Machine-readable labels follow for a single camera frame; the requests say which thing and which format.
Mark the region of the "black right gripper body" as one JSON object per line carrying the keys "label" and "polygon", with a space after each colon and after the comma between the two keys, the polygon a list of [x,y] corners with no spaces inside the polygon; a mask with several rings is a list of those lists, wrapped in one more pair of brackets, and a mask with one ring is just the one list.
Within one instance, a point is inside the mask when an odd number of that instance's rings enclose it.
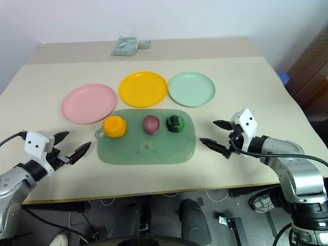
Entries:
{"label": "black right gripper body", "polygon": [[243,130],[242,128],[236,128],[235,130],[233,130],[233,128],[225,128],[225,130],[230,131],[230,134],[229,145],[227,147],[224,146],[223,156],[229,159],[233,153],[240,154],[238,149],[241,150],[243,146]]}

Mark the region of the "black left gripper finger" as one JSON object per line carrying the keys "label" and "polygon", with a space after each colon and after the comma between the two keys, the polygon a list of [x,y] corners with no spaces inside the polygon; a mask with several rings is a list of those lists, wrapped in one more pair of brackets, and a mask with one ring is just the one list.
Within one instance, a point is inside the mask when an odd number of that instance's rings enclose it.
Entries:
{"label": "black left gripper finger", "polygon": [[77,161],[79,161],[88,151],[88,149],[90,148],[91,142],[87,142],[83,145],[81,145],[80,147],[78,147],[75,152],[68,157],[69,159],[69,164],[73,165],[75,164]]}
{"label": "black left gripper finger", "polygon": [[54,137],[53,146],[56,146],[58,143],[63,141],[67,137],[68,134],[69,134],[69,131],[62,131],[62,132],[58,132],[55,135],[53,135],[53,137]]}

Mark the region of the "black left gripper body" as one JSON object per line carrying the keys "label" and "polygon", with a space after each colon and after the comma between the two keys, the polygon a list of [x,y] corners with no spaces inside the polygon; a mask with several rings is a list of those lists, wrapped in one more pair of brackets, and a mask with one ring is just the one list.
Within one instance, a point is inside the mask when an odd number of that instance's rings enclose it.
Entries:
{"label": "black left gripper body", "polygon": [[62,156],[60,150],[53,147],[52,151],[46,155],[46,160],[54,171],[58,170],[63,165],[71,163],[69,157]]}

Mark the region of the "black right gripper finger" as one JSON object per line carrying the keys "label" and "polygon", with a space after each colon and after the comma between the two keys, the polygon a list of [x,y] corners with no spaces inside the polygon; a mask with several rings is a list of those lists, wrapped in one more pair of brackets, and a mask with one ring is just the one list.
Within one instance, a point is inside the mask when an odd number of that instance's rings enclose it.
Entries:
{"label": "black right gripper finger", "polygon": [[215,121],[213,121],[213,123],[216,126],[222,128],[222,129],[225,129],[227,131],[232,131],[232,126],[231,126],[231,124],[230,124],[229,121],[226,121],[226,120],[215,120]]}
{"label": "black right gripper finger", "polygon": [[227,150],[227,148],[225,146],[218,144],[214,140],[211,140],[211,139],[208,139],[208,138],[200,138],[199,140],[206,147],[208,147],[209,149],[211,149],[211,150],[213,150],[217,153],[224,154],[225,151]]}

